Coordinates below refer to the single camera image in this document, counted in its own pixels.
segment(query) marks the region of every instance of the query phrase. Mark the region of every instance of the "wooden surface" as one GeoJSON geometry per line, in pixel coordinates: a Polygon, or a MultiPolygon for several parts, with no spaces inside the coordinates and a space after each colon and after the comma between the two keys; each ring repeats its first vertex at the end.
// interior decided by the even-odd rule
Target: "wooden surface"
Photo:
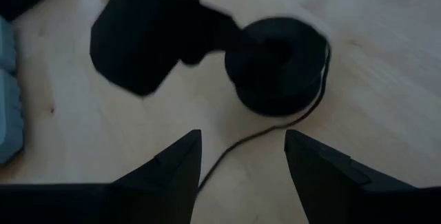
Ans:
{"type": "MultiPolygon", "coordinates": [[[[26,149],[4,183],[108,182],[192,129],[203,170],[240,137],[275,123],[247,110],[223,54],[177,66],[140,99],[97,74],[90,27],[107,0],[45,0],[14,22],[26,149]]],[[[203,0],[245,26],[287,15],[333,46],[329,87],[297,130],[418,187],[441,185],[441,0],[203,0]]],[[[221,165],[193,223],[306,223],[283,152],[284,132],[256,139],[221,165]]]]}

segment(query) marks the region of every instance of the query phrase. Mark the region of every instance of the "black cable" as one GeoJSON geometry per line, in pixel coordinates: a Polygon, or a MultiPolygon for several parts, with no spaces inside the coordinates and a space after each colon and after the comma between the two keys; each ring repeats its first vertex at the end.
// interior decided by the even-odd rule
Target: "black cable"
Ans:
{"type": "Polygon", "coordinates": [[[248,141],[252,141],[253,139],[261,137],[263,135],[266,135],[266,134],[268,134],[268,133],[270,133],[270,132],[272,132],[274,130],[285,130],[287,128],[292,127],[293,125],[296,125],[296,124],[300,123],[301,121],[305,120],[318,107],[318,105],[320,105],[320,102],[323,100],[323,97],[325,95],[326,80],[327,80],[328,72],[329,72],[329,63],[331,62],[331,46],[329,45],[329,42],[327,42],[326,46],[327,46],[327,55],[326,55],[326,59],[325,59],[325,69],[323,70],[323,75],[322,75],[322,82],[321,82],[321,85],[320,85],[320,92],[318,93],[317,99],[314,102],[314,104],[310,107],[310,109],[308,111],[306,111],[306,113],[304,113],[301,117],[299,117],[295,121],[291,121],[289,123],[281,124],[281,125],[274,125],[274,126],[272,126],[270,128],[267,128],[266,130],[262,130],[262,131],[259,131],[259,132],[255,133],[255,134],[251,134],[251,135],[249,135],[249,136],[247,136],[245,138],[240,139],[239,141],[235,142],[235,144],[233,144],[229,148],[227,148],[220,155],[220,157],[215,162],[215,164],[211,167],[211,169],[208,171],[208,173],[205,175],[204,179],[202,180],[201,184],[199,185],[196,197],[201,193],[203,188],[207,185],[208,180],[211,179],[211,177],[213,176],[214,171],[221,164],[222,160],[232,150],[236,149],[240,145],[243,145],[243,144],[247,143],[248,141]]]}

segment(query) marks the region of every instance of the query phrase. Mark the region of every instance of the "headphone cord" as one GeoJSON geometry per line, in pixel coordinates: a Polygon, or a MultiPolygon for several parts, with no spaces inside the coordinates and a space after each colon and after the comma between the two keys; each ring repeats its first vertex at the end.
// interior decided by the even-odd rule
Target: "headphone cord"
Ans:
{"type": "Polygon", "coordinates": [[[207,185],[208,180],[211,179],[213,176],[214,171],[217,169],[217,167],[221,164],[222,160],[234,149],[238,148],[239,146],[254,140],[255,138],[264,136],[270,132],[273,132],[274,130],[286,130],[287,128],[290,128],[301,121],[305,120],[319,105],[320,102],[323,100],[323,97],[325,95],[326,91],[326,80],[328,77],[329,72],[329,63],[331,61],[331,46],[329,45],[329,42],[327,42],[327,55],[325,59],[325,69],[323,70],[323,76],[322,76],[322,82],[320,84],[320,92],[318,94],[318,97],[314,104],[306,111],[301,117],[298,119],[291,121],[286,124],[280,124],[280,125],[274,125],[270,128],[267,128],[265,130],[259,131],[257,133],[251,134],[249,136],[246,136],[245,138],[240,139],[239,141],[235,142],[235,144],[231,145],[229,148],[227,148],[218,158],[218,160],[215,162],[215,164],[210,168],[208,173],[205,175],[204,179],[202,180],[201,184],[199,185],[198,192],[196,197],[202,192],[203,188],[207,185]]]}

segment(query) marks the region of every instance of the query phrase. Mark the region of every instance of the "light blue object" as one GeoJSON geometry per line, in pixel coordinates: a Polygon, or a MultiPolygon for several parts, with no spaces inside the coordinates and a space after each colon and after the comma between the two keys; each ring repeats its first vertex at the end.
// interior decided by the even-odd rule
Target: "light blue object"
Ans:
{"type": "Polygon", "coordinates": [[[14,72],[16,56],[14,30],[3,17],[0,17],[0,68],[9,73],[14,72]]]}
{"type": "Polygon", "coordinates": [[[0,164],[23,147],[23,124],[17,80],[0,69],[0,164]]]}

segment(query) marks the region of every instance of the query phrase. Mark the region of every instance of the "wooden table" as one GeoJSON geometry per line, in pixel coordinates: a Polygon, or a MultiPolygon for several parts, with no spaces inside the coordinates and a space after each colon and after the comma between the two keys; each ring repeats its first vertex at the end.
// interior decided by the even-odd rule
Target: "wooden table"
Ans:
{"type": "MultiPolygon", "coordinates": [[[[178,65],[136,98],[92,67],[90,27],[107,0],[45,0],[14,22],[26,148],[3,183],[108,182],[192,129],[203,171],[239,138],[292,120],[258,116],[235,95],[223,54],[178,65]]],[[[297,130],[418,187],[441,185],[441,0],[203,0],[245,26],[297,17],[333,46],[329,87],[297,130]]],[[[193,223],[306,223],[273,132],[225,160],[196,202],[193,223]]]]}

